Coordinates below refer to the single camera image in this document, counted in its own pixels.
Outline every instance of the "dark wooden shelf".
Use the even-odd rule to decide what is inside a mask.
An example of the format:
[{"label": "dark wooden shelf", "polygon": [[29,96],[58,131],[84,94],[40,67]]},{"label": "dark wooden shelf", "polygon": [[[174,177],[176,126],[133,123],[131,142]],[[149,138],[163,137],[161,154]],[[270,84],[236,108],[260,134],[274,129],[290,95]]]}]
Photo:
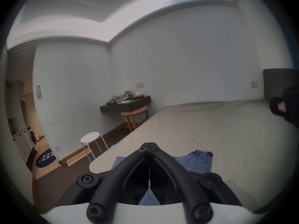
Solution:
[{"label": "dark wooden shelf", "polygon": [[102,113],[121,113],[121,112],[132,112],[137,110],[147,104],[151,103],[150,96],[145,96],[143,99],[133,100],[132,102],[125,104],[115,104],[115,105],[103,105],[100,106]]}]

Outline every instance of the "headboard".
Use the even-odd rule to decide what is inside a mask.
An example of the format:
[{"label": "headboard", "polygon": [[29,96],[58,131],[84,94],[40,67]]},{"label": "headboard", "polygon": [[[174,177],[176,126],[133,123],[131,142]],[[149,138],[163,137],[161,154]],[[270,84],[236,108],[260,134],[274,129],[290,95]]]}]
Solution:
[{"label": "headboard", "polygon": [[272,97],[282,97],[283,89],[299,85],[297,69],[265,69],[264,96],[269,102]]}]

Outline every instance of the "recessed ceiling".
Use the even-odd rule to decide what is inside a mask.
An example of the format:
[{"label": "recessed ceiling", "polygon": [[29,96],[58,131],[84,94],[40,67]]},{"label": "recessed ceiling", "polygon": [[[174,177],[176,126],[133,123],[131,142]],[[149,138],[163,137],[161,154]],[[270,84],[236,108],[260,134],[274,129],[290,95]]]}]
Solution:
[{"label": "recessed ceiling", "polygon": [[44,15],[66,15],[103,22],[131,0],[28,0],[22,23]]},{"label": "recessed ceiling", "polygon": [[189,2],[231,0],[28,0],[7,38],[7,48],[32,40],[75,37],[109,42],[138,21]]},{"label": "recessed ceiling", "polygon": [[31,94],[32,89],[32,70],[35,50],[20,54],[18,56],[9,56],[6,70],[6,83],[12,84],[20,80],[24,84],[25,95]]}]

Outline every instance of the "beige bed sheet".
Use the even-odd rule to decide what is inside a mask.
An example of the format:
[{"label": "beige bed sheet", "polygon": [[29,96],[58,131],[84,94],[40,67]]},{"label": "beige bed sheet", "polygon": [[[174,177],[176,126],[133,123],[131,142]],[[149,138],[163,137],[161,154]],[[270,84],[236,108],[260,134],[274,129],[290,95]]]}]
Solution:
[{"label": "beige bed sheet", "polygon": [[298,154],[298,129],[275,116],[264,100],[200,103],[165,108],[89,165],[110,170],[145,142],[155,142],[172,156],[196,149],[213,153],[219,174],[244,207],[269,203],[286,185]]}]

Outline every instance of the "round rug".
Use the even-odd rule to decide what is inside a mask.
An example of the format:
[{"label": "round rug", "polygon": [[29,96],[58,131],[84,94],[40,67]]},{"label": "round rug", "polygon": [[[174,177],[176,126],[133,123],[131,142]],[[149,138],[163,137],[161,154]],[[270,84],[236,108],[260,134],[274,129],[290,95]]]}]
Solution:
[{"label": "round rug", "polygon": [[51,151],[51,149],[47,149],[46,151],[44,151],[36,160],[35,165],[38,168],[43,168],[45,166],[48,166],[49,164],[51,164],[52,162],[55,161],[55,156],[53,154],[53,152]]}]

